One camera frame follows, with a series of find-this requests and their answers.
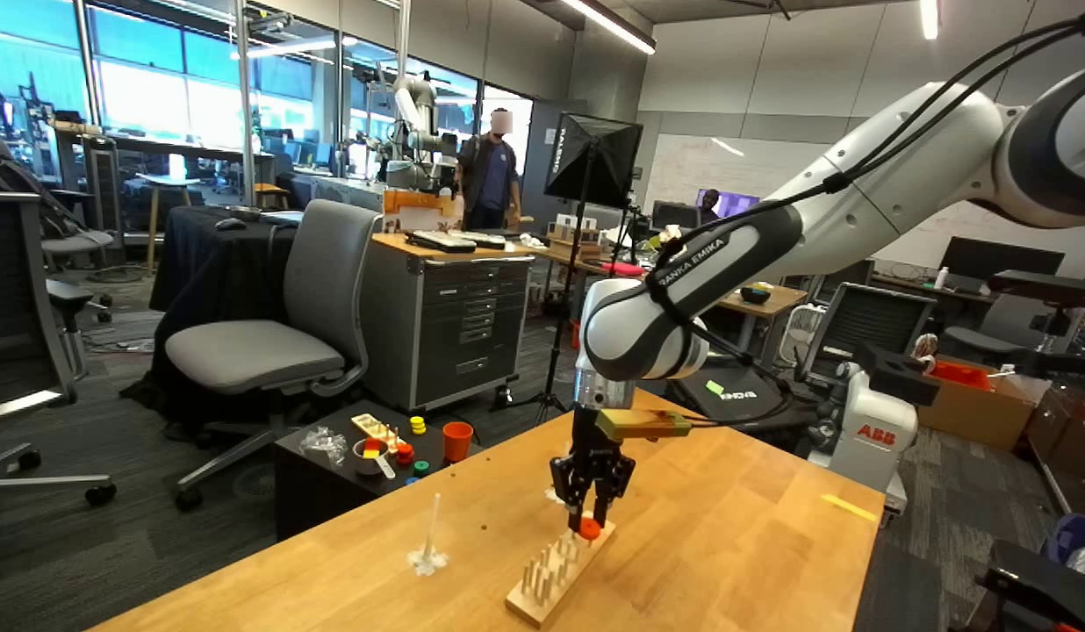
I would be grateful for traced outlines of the white ABB robot base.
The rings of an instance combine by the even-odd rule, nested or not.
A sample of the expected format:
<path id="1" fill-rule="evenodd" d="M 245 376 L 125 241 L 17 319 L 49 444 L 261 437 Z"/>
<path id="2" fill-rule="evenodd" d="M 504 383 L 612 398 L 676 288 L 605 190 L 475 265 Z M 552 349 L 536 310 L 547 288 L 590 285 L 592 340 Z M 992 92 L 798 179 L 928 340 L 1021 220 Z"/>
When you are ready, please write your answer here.
<path id="1" fill-rule="evenodd" d="M 917 409 L 869 385 L 869 376 L 846 362 L 840 439 L 832 470 L 883 493 L 917 437 Z"/>

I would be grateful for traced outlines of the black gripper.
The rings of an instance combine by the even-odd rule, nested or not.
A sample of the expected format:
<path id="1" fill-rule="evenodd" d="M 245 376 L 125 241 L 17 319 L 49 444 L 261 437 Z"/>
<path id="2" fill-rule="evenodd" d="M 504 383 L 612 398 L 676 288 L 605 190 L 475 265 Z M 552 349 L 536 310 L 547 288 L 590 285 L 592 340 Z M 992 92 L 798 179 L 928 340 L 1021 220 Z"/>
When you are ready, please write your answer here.
<path id="1" fill-rule="evenodd" d="M 598 488 L 592 519 L 607 526 L 636 470 L 636 463 L 621 453 L 621 447 L 605 437 L 600 422 L 605 422 L 600 410 L 574 409 L 572 447 L 564 457 L 552 460 L 552 485 L 557 502 L 564 507 L 564 523 L 572 533 L 583 532 L 585 488 Z"/>

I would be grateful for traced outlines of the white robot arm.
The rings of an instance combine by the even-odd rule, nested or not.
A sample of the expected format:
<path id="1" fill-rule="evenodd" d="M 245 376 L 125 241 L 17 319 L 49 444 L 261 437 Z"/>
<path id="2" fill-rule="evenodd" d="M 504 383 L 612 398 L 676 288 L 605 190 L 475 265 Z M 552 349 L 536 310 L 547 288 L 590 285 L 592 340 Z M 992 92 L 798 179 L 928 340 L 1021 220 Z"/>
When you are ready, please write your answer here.
<path id="1" fill-rule="evenodd" d="M 708 357 L 703 312 L 745 282 L 829 275 L 964 200 L 1028 227 L 1085 226 L 1085 66 L 1032 104 L 979 86 L 931 80 L 852 126 L 758 206 L 681 237 L 642 279 L 585 288 L 572 444 L 552 460 L 570 532 L 605 526 L 636 460 L 605 410 L 642 380 L 681 380 Z"/>

